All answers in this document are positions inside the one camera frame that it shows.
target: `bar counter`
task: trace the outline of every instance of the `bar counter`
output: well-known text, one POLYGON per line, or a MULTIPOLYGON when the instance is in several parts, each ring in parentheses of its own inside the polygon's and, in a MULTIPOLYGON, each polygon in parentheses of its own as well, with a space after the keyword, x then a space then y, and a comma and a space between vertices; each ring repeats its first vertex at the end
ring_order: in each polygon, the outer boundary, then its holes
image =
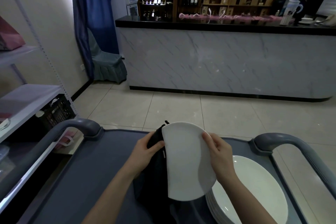
POLYGON ((296 101, 336 91, 336 30, 279 21, 115 21, 131 89, 296 101))

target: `black countertop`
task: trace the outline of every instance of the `black countertop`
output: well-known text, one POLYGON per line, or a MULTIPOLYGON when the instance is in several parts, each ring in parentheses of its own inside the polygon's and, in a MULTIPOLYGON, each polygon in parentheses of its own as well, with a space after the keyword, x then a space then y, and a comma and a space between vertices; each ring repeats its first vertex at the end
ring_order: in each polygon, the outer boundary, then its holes
POLYGON ((152 28, 299 35, 336 35, 336 27, 327 27, 320 24, 290 24, 288 26, 280 26, 280 21, 209 21, 205 19, 199 20, 179 18, 164 20, 142 20, 139 16, 124 16, 120 19, 115 20, 115 25, 120 28, 152 28))

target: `pink bag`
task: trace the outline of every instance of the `pink bag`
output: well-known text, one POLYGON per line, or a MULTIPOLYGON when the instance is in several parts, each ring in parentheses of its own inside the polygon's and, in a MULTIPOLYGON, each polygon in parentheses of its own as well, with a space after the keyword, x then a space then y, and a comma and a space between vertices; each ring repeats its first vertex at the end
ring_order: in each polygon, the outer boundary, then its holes
POLYGON ((11 51, 25 44, 22 36, 0 16, 0 51, 11 51))

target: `blue curtain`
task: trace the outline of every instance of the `blue curtain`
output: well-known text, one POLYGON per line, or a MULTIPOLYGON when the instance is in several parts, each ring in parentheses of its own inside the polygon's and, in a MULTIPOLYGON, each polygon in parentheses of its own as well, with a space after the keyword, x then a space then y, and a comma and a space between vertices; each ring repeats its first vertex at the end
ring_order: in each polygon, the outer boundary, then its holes
POLYGON ((73 16, 77 44, 84 59, 87 75, 93 79, 87 28, 91 30, 102 51, 119 54, 111 0, 73 0, 73 16))

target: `forearm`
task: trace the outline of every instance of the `forearm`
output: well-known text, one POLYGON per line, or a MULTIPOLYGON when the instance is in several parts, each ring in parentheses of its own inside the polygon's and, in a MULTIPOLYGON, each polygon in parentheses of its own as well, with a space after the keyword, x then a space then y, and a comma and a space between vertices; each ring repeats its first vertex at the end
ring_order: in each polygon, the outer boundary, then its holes
POLYGON ((133 174, 128 173, 127 169, 122 167, 87 214, 82 224, 115 223, 133 178, 133 174))
POLYGON ((242 224, 277 224, 238 177, 220 182, 242 224))

